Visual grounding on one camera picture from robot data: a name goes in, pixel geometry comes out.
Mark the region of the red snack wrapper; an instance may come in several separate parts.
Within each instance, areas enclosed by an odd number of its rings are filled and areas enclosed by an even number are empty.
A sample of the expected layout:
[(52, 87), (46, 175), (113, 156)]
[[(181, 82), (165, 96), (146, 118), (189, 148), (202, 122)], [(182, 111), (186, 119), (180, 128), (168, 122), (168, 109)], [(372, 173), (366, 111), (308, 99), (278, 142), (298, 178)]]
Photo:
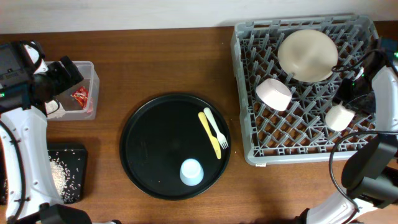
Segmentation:
[(79, 87), (79, 89), (77, 89), (71, 94), (71, 97), (78, 102), (78, 104), (82, 109), (86, 108), (88, 102), (88, 96), (89, 96), (89, 91), (84, 86)]

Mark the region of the white cup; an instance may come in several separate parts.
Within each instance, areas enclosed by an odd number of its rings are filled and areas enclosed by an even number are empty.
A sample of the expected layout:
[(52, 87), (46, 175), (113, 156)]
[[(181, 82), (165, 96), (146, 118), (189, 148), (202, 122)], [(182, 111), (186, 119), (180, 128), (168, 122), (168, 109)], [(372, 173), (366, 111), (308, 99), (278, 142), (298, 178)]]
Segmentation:
[(331, 109), (326, 113), (325, 123), (326, 125), (334, 131), (342, 131), (346, 129), (351, 120), (355, 116), (353, 110), (349, 110), (343, 106), (343, 103), (339, 103), (331, 107)]

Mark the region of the beige large bowl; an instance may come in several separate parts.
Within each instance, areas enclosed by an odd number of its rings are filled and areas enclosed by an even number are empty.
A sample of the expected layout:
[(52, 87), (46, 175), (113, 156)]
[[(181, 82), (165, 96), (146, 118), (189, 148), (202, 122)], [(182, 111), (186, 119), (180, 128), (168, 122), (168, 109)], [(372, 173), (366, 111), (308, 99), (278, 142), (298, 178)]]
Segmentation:
[(286, 74), (307, 83), (326, 80), (338, 62), (338, 50), (332, 39), (311, 29), (298, 30), (286, 37), (277, 56)]

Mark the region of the pink small bowl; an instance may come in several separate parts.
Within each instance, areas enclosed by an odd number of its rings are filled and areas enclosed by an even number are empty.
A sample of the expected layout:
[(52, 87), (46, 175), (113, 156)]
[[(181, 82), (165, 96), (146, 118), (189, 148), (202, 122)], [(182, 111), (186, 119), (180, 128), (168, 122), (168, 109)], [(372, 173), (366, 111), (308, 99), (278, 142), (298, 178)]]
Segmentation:
[(292, 99), (290, 89), (273, 78), (263, 81), (256, 87), (255, 91), (260, 100), (277, 111), (286, 110)]

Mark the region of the white plastic fork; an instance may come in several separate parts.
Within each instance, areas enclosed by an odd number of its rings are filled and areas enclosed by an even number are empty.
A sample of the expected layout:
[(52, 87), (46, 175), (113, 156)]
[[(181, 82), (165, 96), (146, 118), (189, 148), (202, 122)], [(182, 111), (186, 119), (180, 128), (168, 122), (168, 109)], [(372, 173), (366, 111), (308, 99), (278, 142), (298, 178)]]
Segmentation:
[(217, 138), (220, 146), (222, 147), (222, 149), (227, 149), (228, 148), (228, 142), (226, 140), (225, 135), (222, 134), (220, 129), (218, 128), (218, 125), (217, 125), (217, 123), (215, 121), (213, 113), (211, 112), (211, 110), (209, 108), (204, 108), (203, 112), (204, 112), (207, 120), (210, 122), (211, 126), (215, 130), (216, 138)]

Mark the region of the yellow plastic spoon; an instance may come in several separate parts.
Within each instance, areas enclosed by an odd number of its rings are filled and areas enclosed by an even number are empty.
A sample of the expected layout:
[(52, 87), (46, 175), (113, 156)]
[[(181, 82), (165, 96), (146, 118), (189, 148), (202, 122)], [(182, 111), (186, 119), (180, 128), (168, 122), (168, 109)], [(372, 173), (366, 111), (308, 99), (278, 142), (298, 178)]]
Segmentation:
[(220, 148), (220, 144), (217, 140), (216, 137), (214, 137), (214, 135), (212, 135), (207, 118), (204, 114), (204, 112), (199, 112), (198, 114), (199, 120), (202, 124), (202, 126), (204, 127), (206, 134), (211, 142), (211, 145), (214, 149), (214, 152), (216, 154), (217, 159), (221, 159), (221, 148)]

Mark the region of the light blue cup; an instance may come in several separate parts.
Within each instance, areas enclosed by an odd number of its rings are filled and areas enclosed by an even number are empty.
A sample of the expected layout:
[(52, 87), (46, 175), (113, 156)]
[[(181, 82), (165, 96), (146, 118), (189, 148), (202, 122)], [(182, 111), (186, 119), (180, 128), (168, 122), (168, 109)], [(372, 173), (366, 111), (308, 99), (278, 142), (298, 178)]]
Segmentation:
[(180, 180), (187, 186), (198, 185), (204, 178), (204, 171), (196, 159), (186, 159), (180, 167)]

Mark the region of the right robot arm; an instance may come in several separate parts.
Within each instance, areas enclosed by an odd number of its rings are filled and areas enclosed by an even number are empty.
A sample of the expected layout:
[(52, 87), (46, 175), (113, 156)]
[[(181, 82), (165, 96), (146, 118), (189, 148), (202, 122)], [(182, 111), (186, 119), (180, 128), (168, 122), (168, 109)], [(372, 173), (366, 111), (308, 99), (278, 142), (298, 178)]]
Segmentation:
[[(330, 178), (337, 191), (321, 205), (304, 210), (294, 223), (351, 223), (359, 216), (397, 205), (397, 169), (388, 166), (397, 157), (397, 41), (378, 38), (354, 65), (336, 65), (336, 73), (355, 71), (345, 78), (333, 97), (338, 109), (373, 114), (376, 125), (335, 142), (328, 161)], [(347, 161), (341, 182), (335, 180), (333, 157), (339, 146), (353, 137), (374, 137)]]

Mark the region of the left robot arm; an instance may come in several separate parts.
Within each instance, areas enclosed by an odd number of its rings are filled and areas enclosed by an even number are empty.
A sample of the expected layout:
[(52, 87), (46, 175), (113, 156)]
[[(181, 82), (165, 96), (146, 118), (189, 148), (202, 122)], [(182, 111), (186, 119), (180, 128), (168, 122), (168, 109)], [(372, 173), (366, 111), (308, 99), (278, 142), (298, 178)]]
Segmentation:
[(53, 181), (47, 147), (46, 103), (81, 82), (64, 56), (47, 65), (40, 44), (1, 44), (1, 144), (8, 185), (7, 223), (91, 223), (68, 207)]

